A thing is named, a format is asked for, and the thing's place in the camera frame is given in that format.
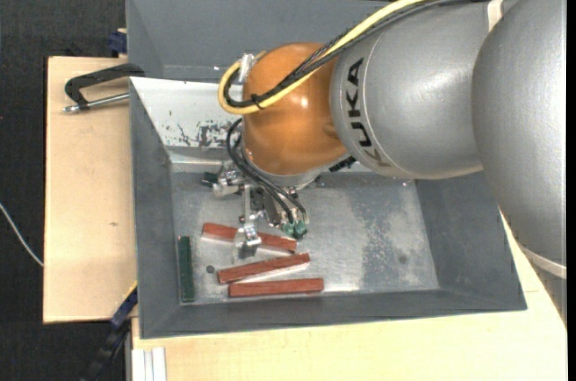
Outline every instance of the black cable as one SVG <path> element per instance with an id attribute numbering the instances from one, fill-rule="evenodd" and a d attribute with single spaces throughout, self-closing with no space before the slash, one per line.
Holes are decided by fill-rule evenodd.
<path id="1" fill-rule="evenodd" d="M 255 99 L 257 100 L 258 103 L 261 103 L 262 101 L 265 101 L 269 97 L 277 95 L 278 93 L 283 91 L 286 87 L 290 86 L 294 82 L 300 80 L 305 75 L 309 74 L 312 70 L 319 68 L 323 64 L 325 64 L 328 61 L 330 61 L 331 59 L 335 58 L 340 53 L 342 53 L 342 51 L 347 50 L 348 48 L 356 45 L 361 40 L 365 39 L 366 37 L 373 35 L 375 32 L 378 32 L 379 30 L 383 29 L 384 27 L 386 27 L 392 23 L 395 23 L 395 22 L 399 21 L 400 19 L 404 19 L 409 15 L 424 11 L 430 7 L 436 7 L 436 6 L 441 6 L 441 5 L 451 5 L 454 3 L 459 3 L 459 2 L 464 2 L 464 1 L 466 1 L 466 2 L 480 2 L 480 1 L 486 1 L 486 0 L 433 0 L 433 1 L 428 1 L 428 2 L 424 2 L 424 3 L 419 3 L 419 4 L 414 4 L 414 5 L 408 6 L 407 8 L 404 8 L 402 11 L 398 11 L 398 12 L 395 12 L 395 13 L 392 13 L 392 14 L 389 14 L 389 15 L 383 17 L 380 21 L 375 23 L 373 27 L 371 27 L 367 31 L 361 33 L 360 35 L 355 37 L 353 40 L 349 41 L 348 43 L 345 43 L 343 46 L 341 46 L 337 50 L 332 51 L 327 56 L 324 56 L 321 59 L 314 61 L 314 59 L 319 56 L 317 53 L 326 52 L 326 50 L 328 50 L 331 46 L 333 46 L 345 34 L 343 33 L 341 35 L 338 35 L 335 39 L 329 41 L 327 44 L 323 45 L 318 50 L 316 50 L 304 62 L 302 62 L 295 70 L 293 70 L 286 77 L 284 77 L 275 87 L 273 87 L 272 89 L 266 91 L 265 93 L 263 93 L 261 95 L 257 95 L 256 97 L 252 96 L 248 100 L 237 101 L 237 100 L 232 99 L 230 97 L 230 91 L 229 91 L 230 87 L 232 85 L 232 82 L 236 79 L 236 77 L 239 74 L 239 69 L 237 69 L 230 76 L 227 84 L 223 88 L 224 99 L 232 107 L 247 107 L 247 106 L 254 105 Z"/>
<path id="2" fill-rule="evenodd" d="M 277 184 L 273 183 L 267 177 L 260 174 L 255 168 L 253 168 L 249 164 L 247 160 L 240 157 L 240 155 L 237 153 L 237 150 L 240 143 L 241 135 L 237 138 L 236 142 L 234 143 L 234 146 L 232 146 L 231 136 L 234 133 L 234 131 L 238 128 L 240 122 L 242 122 L 242 119 L 236 120 L 229 127 L 228 133 L 226 134 L 226 149 L 230 155 L 230 158 L 232 159 L 234 164 L 236 164 L 238 168 L 240 168 L 241 171 L 243 171 L 246 175 L 248 175 L 249 177 L 254 179 L 257 183 L 259 183 L 261 186 L 264 187 L 266 192 L 270 194 L 270 196 L 272 196 L 280 206 L 282 206 L 283 210 L 286 212 L 286 215 L 288 216 L 288 221 L 290 223 L 294 223 L 292 210 L 289 208 L 289 206 L 286 204 L 286 202 L 282 199 L 280 195 L 285 197 L 294 206 L 299 208 L 303 215 L 306 214 L 306 209 L 304 208 L 304 206 L 298 200 L 296 200 L 294 197 L 288 194 L 285 190 L 279 187 Z"/>
<path id="3" fill-rule="evenodd" d="M 242 121 L 242 119 L 236 121 L 236 126 L 238 126 L 238 124 Z M 282 199 L 282 197 L 280 197 L 278 195 L 278 193 L 274 190 L 273 187 L 271 187 L 270 185 L 267 184 L 267 181 L 263 181 L 262 180 L 262 175 L 259 175 L 253 168 L 251 168 L 248 163 L 242 158 L 240 157 L 240 155 L 237 152 L 237 148 L 238 145 L 240 143 L 240 137 L 238 137 L 238 139 L 236 140 L 236 143 L 234 144 L 234 146 L 230 149 L 229 148 L 229 155 L 230 158 L 232 159 L 232 161 L 236 164 L 236 166 L 247 176 L 251 177 L 252 179 L 254 179 L 258 184 L 260 184 L 261 186 L 264 187 L 265 191 L 270 194 L 270 196 L 272 196 L 274 198 L 274 200 L 276 202 L 278 202 L 278 204 L 280 206 L 282 206 L 282 209 L 286 212 L 286 215 L 288 216 L 288 221 L 289 222 L 294 222 L 294 217 L 292 214 L 292 211 L 290 210 L 290 207 L 288 206 L 288 204 Z"/>

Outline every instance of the wooden block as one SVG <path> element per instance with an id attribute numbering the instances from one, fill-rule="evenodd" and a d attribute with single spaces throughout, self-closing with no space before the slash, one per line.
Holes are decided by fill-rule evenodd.
<path id="1" fill-rule="evenodd" d="M 219 270 L 217 273 L 218 282 L 221 284 L 228 284 L 230 282 L 242 280 L 243 278 L 259 276 L 280 269 L 293 268 L 309 262 L 310 255 L 308 253 L 252 262 L 243 266 Z"/>
<path id="2" fill-rule="evenodd" d="M 212 222 L 207 222 L 202 227 L 203 237 L 216 240 L 233 241 L 237 231 L 238 229 L 235 227 L 214 224 Z M 258 235 L 260 239 L 262 239 L 261 248 L 286 250 L 294 253 L 298 246 L 296 240 L 290 239 L 289 237 L 281 237 L 280 235 L 271 235 L 263 232 L 259 232 Z"/>
<path id="3" fill-rule="evenodd" d="M 292 280 L 268 280 L 263 282 L 231 284 L 228 286 L 228 294 L 231 298 L 241 298 L 249 296 L 318 293 L 323 289 L 323 278 L 295 278 Z"/>

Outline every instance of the metal surface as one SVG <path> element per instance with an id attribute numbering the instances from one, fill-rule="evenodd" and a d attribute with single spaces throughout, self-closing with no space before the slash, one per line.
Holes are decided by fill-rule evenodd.
<path id="1" fill-rule="evenodd" d="M 202 77 L 210 71 L 215 77 L 220 73 L 213 67 L 227 67 L 244 52 L 294 40 L 329 40 L 372 13 L 370 5 L 381 4 L 130 0 L 130 60 L 147 71 L 156 66 L 161 75 Z M 207 141 L 198 133 L 199 122 L 221 113 L 211 87 L 140 79 L 130 85 L 142 338 L 526 307 L 498 207 L 482 174 L 405 186 L 356 169 L 322 176 L 322 184 L 299 191 L 311 211 L 310 232 L 299 250 L 310 251 L 311 268 L 326 272 L 326 292 L 222 299 L 220 290 L 211 291 L 215 277 L 207 267 L 218 265 L 207 263 L 220 254 L 230 263 L 232 247 L 194 239 L 195 248 L 202 249 L 194 254 L 199 301 L 182 305 L 176 236 L 198 235 L 203 220 L 237 225 L 242 212 L 239 196 L 216 199 L 201 185 L 203 171 L 217 172 L 225 157 L 220 139 Z M 226 115 L 220 120 L 231 121 Z M 258 249 L 257 255 L 263 254 Z"/>
<path id="2" fill-rule="evenodd" d="M 384 6 L 359 0 L 126 0 L 128 56 L 147 77 L 216 81 L 244 54 L 326 42 Z"/>
<path id="3" fill-rule="evenodd" d="M 392 177 L 438 179 L 482 169 L 471 83 L 488 33 L 486 6 L 426 10 L 339 57 L 332 115 L 353 157 Z"/>
<path id="4" fill-rule="evenodd" d="M 104 99 L 96 99 L 95 101 L 88 101 L 87 103 L 84 104 L 84 106 L 91 109 L 91 108 L 97 107 L 99 105 L 107 105 L 107 104 L 117 103 L 118 101 L 124 101 L 125 99 L 128 99 L 129 97 L 130 97 L 130 95 L 128 93 L 124 93 L 123 95 L 114 95 L 114 96 L 105 97 Z M 80 106 L 78 104 L 67 105 L 66 107 L 64 107 L 62 109 L 62 112 L 67 112 L 67 113 L 80 112 Z"/>
<path id="5" fill-rule="evenodd" d="M 567 0 L 521 0 L 481 49 L 474 132 L 519 243 L 566 264 Z"/>
<path id="6" fill-rule="evenodd" d="M 189 95 L 188 85 L 173 83 Z M 241 197 L 214 197 L 202 186 L 202 166 L 164 144 L 162 121 L 154 115 L 162 116 L 162 108 L 145 107 L 151 102 L 142 96 L 162 92 L 142 84 L 130 85 L 142 337 L 525 307 L 482 174 L 415 184 L 353 171 L 322 175 L 323 184 L 299 192 L 311 218 L 298 251 L 308 251 L 311 264 L 289 278 L 320 276 L 326 290 L 231 302 L 212 272 L 232 263 L 233 247 L 200 234 L 204 222 L 238 225 Z M 175 109 L 178 96 L 170 101 L 175 122 L 187 116 Z M 189 110 L 188 102 L 182 105 Z M 188 149 L 186 142 L 177 144 Z M 187 305 L 178 290 L 180 235 L 194 244 L 196 299 Z M 258 249 L 255 260 L 275 254 Z"/>

